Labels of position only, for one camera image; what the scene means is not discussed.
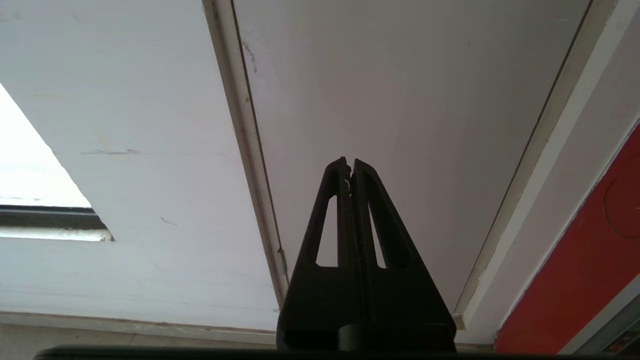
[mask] red wall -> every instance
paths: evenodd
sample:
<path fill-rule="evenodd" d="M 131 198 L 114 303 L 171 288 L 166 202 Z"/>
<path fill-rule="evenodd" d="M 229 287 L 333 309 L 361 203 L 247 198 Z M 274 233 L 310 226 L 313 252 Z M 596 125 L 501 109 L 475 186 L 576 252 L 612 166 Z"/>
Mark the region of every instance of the red wall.
<path fill-rule="evenodd" d="M 640 273 L 640 127 L 589 195 L 495 340 L 555 354 Z"/>

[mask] white ceiling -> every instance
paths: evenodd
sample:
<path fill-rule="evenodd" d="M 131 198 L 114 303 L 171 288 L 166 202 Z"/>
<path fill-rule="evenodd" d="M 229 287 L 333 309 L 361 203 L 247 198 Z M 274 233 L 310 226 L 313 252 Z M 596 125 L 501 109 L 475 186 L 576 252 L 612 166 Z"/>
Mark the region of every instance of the white ceiling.
<path fill-rule="evenodd" d="M 453 309 L 587 1 L 235 4 L 289 271 L 324 167 L 360 158 Z"/>
<path fill-rule="evenodd" d="M 0 311 L 275 329 L 202 2 L 7 0 L 0 83 L 115 242 L 0 239 Z"/>

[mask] ceiling panel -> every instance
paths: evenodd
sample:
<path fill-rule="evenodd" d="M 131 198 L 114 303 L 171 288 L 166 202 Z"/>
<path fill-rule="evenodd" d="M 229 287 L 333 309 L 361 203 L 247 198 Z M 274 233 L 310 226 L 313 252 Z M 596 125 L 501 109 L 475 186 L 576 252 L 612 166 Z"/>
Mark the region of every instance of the ceiling panel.
<path fill-rule="evenodd" d="M 235 4 L 289 271 L 324 167 L 360 158 L 453 309 L 587 1 Z"/>

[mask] bright daylight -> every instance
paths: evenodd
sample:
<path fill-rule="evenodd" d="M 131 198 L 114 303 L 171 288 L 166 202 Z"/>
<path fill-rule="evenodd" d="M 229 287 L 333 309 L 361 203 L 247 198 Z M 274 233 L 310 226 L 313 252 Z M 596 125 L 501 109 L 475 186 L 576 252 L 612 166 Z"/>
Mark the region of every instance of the bright daylight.
<path fill-rule="evenodd" d="M 0 205 L 91 207 L 2 85 Z"/>

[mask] window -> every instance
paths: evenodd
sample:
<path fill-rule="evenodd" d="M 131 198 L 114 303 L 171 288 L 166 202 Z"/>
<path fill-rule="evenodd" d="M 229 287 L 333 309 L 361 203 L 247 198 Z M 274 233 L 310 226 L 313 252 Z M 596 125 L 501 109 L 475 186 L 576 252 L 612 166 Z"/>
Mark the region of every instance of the window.
<path fill-rule="evenodd" d="M 2 85 L 0 238 L 112 240 L 91 204 Z"/>

